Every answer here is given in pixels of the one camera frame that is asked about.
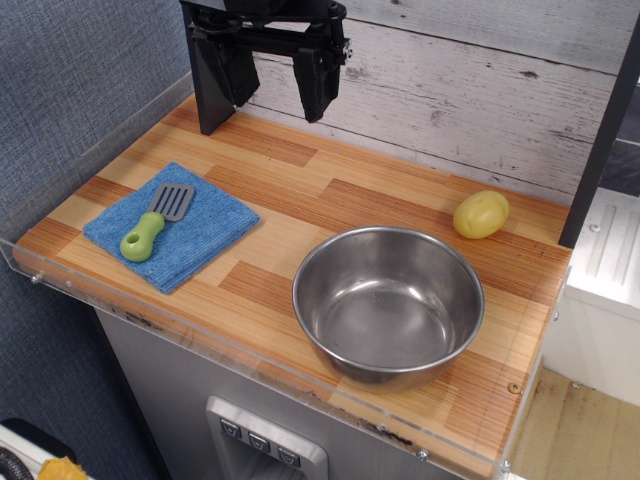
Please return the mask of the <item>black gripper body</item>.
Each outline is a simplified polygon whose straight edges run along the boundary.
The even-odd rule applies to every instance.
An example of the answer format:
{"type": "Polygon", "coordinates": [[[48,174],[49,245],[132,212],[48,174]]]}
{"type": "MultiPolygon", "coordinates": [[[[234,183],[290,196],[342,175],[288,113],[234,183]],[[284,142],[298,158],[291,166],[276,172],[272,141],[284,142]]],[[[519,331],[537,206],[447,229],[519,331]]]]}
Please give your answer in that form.
{"type": "Polygon", "coordinates": [[[194,37],[222,50],[293,57],[317,51],[331,66],[352,54],[337,1],[189,1],[194,37]]]}

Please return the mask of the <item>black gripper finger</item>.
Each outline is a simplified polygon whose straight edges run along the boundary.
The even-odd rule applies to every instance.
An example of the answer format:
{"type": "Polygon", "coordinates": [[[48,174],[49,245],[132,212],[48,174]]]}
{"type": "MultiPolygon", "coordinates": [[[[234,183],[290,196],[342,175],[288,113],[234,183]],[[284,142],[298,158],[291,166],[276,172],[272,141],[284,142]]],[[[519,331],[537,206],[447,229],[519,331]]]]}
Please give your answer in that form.
{"type": "Polygon", "coordinates": [[[338,96],[340,65],[330,51],[301,47],[293,57],[293,68],[305,119],[315,123],[338,96]]]}
{"type": "Polygon", "coordinates": [[[234,45],[205,42],[202,54],[225,98],[234,107],[242,107],[260,86],[252,52],[234,45]]]}

